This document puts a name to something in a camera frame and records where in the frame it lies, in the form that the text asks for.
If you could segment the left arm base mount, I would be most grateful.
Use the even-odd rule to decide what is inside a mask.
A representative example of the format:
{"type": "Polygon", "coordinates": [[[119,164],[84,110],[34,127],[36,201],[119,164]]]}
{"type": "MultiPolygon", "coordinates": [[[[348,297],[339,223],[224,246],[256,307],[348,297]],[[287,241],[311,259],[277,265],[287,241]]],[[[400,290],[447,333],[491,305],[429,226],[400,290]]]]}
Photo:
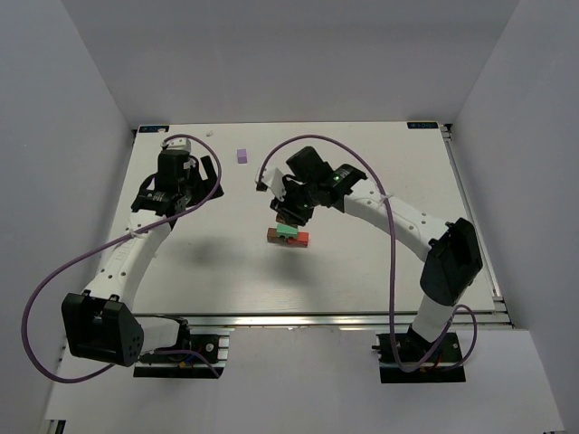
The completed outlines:
{"type": "Polygon", "coordinates": [[[134,365],[135,378],[217,380],[228,358],[230,337],[192,334],[183,349],[164,348],[143,354],[134,365]]]}

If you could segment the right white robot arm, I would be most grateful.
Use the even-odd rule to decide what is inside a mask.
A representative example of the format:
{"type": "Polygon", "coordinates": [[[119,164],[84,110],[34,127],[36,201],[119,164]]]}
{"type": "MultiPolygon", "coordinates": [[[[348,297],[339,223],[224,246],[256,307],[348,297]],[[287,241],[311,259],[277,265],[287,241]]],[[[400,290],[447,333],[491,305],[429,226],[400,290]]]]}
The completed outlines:
{"type": "Polygon", "coordinates": [[[350,164],[332,168],[311,146],[289,158],[287,166],[286,174],[267,165],[256,176],[257,188],[272,192],[271,209],[281,222],[304,226],[316,207],[333,208],[375,226],[422,261],[423,297],[410,332],[434,343],[482,268],[474,225],[421,212],[386,193],[368,172],[350,164]]]}

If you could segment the green notched block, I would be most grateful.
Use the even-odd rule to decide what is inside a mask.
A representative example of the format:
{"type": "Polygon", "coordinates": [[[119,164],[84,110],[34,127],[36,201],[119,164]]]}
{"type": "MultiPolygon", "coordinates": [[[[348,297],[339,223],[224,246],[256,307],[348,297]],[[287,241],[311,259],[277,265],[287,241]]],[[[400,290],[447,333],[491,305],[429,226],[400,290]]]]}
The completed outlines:
{"type": "Polygon", "coordinates": [[[278,223],[276,226],[276,236],[284,240],[296,240],[299,236],[299,230],[296,227],[278,223]]]}

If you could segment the purple cube block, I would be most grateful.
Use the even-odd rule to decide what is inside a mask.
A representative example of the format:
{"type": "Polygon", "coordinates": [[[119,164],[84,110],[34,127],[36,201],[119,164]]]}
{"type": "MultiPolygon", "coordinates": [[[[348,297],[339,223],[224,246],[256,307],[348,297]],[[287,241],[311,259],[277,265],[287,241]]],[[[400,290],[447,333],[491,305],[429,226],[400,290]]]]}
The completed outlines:
{"type": "Polygon", "coordinates": [[[247,154],[247,150],[244,148],[238,149],[236,151],[236,158],[237,158],[237,163],[240,165],[245,165],[248,163],[248,154],[247,154]]]}

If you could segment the red rectangular block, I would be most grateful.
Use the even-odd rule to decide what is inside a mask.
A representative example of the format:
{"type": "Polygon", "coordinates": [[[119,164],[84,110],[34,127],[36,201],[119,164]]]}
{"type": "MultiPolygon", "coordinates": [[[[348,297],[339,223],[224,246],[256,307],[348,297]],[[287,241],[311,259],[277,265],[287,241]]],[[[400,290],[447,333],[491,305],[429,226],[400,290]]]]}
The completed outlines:
{"type": "Polygon", "coordinates": [[[309,245],[309,234],[304,231],[299,231],[295,237],[288,237],[287,243],[290,246],[307,248],[309,245]]]}

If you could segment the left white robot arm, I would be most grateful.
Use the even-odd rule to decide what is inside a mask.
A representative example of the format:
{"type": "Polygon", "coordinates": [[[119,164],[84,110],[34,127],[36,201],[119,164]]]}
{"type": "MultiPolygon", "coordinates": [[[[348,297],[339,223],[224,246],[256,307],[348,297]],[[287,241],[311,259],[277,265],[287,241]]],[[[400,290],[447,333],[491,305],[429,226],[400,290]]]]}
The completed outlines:
{"type": "Polygon", "coordinates": [[[142,278],[179,213],[223,195],[210,156],[165,149],[157,170],[139,186],[125,228],[105,265],[80,294],[62,302],[62,318],[72,355],[130,366],[142,354],[176,349],[185,323],[176,317],[136,318],[132,307],[142,278]]]}

